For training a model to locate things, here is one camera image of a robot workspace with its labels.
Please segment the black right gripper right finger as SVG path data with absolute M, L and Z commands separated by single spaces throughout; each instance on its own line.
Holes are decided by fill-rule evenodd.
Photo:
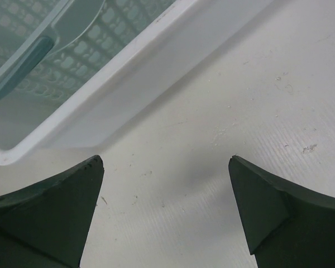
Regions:
M 335 198 L 240 156 L 228 171 L 248 250 L 258 267 L 335 267 Z

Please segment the light teal perforated basket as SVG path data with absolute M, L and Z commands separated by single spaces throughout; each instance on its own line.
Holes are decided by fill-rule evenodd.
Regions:
M 171 1 L 0 1 L 0 101 L 59 106 Z

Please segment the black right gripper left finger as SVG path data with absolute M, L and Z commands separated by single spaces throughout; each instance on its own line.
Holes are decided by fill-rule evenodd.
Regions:
M 0 196 L 0 267 L 80 267 L 104 177 L 81 163 Z

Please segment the white plastic tub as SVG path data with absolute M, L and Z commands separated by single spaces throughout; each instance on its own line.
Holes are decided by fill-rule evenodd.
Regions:
M 0 166 L 36 150 L 84 149 L 118 129 L 269 5 L 175 1 L 58 108 L 0 102 Z

